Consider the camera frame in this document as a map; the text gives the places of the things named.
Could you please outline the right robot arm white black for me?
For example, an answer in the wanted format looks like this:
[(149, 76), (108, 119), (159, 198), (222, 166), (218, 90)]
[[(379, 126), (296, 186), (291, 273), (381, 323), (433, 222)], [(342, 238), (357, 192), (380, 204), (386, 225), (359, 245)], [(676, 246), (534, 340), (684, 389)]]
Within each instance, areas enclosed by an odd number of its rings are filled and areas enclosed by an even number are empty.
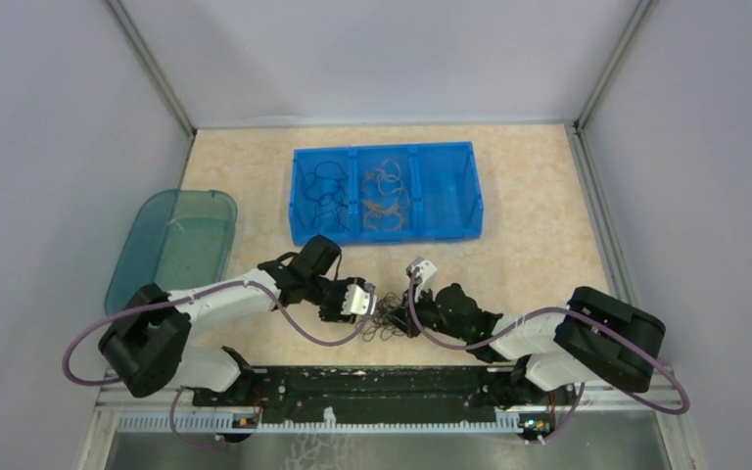
[(589, 286), (576, 288), (564, 307), (523, 315), (484, 310), (458, 283), (438, 294), (410, 288), (389, 318), (409, 337), (423, 335), (485, 363), (514, 363), (512, 390), (524, 403), (590, 380), (645, 393), (654, 372), (649, 361), (666, 334), (657, 317)]

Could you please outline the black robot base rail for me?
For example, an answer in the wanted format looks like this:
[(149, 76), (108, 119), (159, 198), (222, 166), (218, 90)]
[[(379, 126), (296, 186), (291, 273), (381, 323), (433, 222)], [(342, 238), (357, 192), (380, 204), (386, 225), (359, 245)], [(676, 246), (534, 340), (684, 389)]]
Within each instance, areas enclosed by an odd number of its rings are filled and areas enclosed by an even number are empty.
[(95, 409), (119, 432), (227, 442), (273, 434), (502, 433), (536, 440), (555, 433), (570, 410), (681, 404), (660, 375), (631, 398), (599, 380), (544, 392), (518, 366), (262, 366), (247, 384), (222, 393), (163, 389), (137, 399), (123, 386), (105, 387)]

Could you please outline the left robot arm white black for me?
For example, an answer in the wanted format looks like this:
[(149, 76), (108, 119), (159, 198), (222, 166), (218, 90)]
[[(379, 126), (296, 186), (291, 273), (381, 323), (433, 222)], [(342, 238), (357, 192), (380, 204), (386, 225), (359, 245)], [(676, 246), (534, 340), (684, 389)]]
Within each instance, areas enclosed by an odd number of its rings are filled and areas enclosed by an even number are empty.
[(233, 278), (207, 286), (165, 291), (140, 288), (98, 342), (98, 351), (135, 398), (164, 388), (209, 391), (232, 405), (247, 402), (255, 371), (234, 349), (193, 347), (190, 339), (239, 317), (317, 306), (321, 319), (354, 323), (371, 316), (371, 285), (358, 277), (330, 279), (342, 250), (329, 238), (312, 237), (299, 251), (263, 262)]

